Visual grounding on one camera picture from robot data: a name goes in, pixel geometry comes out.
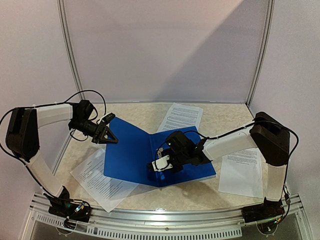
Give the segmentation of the blue plastic folder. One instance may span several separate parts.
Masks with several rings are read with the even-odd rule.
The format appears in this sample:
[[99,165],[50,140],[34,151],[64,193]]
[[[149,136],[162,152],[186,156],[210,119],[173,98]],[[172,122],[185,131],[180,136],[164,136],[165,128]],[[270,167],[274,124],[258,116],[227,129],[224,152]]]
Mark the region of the blue plastic folder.
[[173,130],[149,134],[118,117],[110,122],[109,127],[118,143],[106,146],[103,171],[106,177],[162,188],[216,176],[211,162],[199,166],[189,163],[178,173],[171,173],[169,169],[161,172],[148,170],[147,164],[169,153],[170,147],[165,140]]

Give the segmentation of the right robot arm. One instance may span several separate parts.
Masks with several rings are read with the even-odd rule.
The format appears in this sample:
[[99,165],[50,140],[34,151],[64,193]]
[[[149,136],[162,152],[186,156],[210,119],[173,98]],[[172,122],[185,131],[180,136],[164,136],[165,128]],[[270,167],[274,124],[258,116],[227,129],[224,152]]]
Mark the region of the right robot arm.
[[265,112],[253,121],[215,137],[193,143],[185,132],[174,131],[166,140],[164,168],[173,172],[222,158],[218,190],[263,198],[258,213],[269,218],[278,210],[290,159],[290,130]]

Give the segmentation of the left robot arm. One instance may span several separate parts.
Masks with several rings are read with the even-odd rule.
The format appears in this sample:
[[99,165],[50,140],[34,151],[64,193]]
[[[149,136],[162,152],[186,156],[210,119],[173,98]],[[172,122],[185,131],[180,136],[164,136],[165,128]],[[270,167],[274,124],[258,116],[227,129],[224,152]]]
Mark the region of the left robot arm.
[[39,128],[59,122],[68,122],[70,130],[77,130],[90,137],[94,144],[116,144],[118,138],[109,128],[116,117],[114,113],[103,115],[97,122],[90,116],[95,107],[88,100],[51,103],[47,105],[15,107],[8,113],[5,144],[11,156],[22,161],[40,187],[52,198],[67,193],[65,187],[53,175],[40,153]]

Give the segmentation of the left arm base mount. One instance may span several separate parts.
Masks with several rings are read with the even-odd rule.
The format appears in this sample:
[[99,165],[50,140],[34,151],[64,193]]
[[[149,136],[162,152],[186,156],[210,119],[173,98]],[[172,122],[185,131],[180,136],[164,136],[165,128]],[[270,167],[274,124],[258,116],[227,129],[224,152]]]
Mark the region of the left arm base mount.
[[67,220],[88,223],[91,217],[91,205],[84,200],[71,199],[65,186],[58,197],[48,193],[43,194],[50,202],[48,213]]

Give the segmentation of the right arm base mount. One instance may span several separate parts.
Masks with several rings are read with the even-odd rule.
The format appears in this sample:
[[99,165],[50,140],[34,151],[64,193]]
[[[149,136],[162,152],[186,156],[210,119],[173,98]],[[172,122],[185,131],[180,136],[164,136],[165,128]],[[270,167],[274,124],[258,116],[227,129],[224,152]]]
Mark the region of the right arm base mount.
[[278,225],[283,221],[290,210],[290,201],[285,210],[282,200],[271,201],[265,197],[263,203],[245,206],[241,209],[241,215],[245,223],[262,222]]

